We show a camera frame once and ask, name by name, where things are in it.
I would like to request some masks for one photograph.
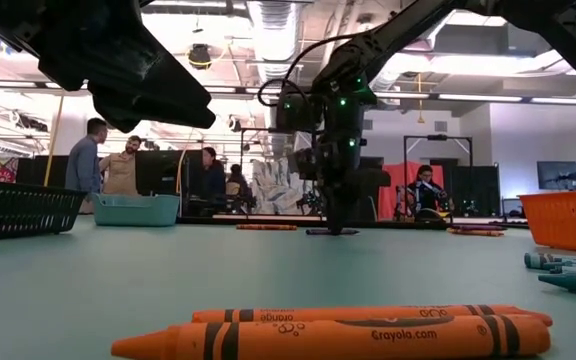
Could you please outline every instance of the table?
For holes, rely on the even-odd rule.
[[[553,349],[576,359],[576,295],[523,265],[530,233],[503,238],[363,230],[345,237],[229,226],[96,228],[0,241],[0,360],[111,359],[113,340],[193,310],[508,303],[552,315]]]

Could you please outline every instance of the teal bin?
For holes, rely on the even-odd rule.
[[[172,195],[95,195],[93,203],[99,226],[173,226],[179,210]]]

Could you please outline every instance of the white wall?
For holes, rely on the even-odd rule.
[[[459,120],[459,128],[463,136],[470,136],[472,138],[473,165],[492,165],[490,106],[479,106],[462,116]]]
[[[537,161],[576,161],[576,106],[488,106],[503,197],[540,192]]]
[[[435,121],[448,123],[446,135],[461,134],[459,118],[452,117],[449,111],[424,111],[422,116],[424,123],[418,122],[418,111],[409,111],[406,114],[399,111],[367,111],[364,118],[373,121],[373,129],[364,131],[363,137],[368,144],[361,149],[361,155],[383,157],[386,164],[401,163],[404,161],[404,135],[436,134]],[[408,140],[408,146],[413,142],[414,140]],[[453,141],[422,140],[408,154],[410,161],[426,162],[430,158],[457,158],[463,164],[468,164],[468,155]]]

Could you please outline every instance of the orange basket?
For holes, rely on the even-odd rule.
[[[519,196],[538,245],[576,250],[576,191]]]

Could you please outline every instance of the blue shirt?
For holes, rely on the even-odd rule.
[[[79,140],[70,150],[66,168],[66,189],[96,194],[101,191],[97,143],[90,136]]]

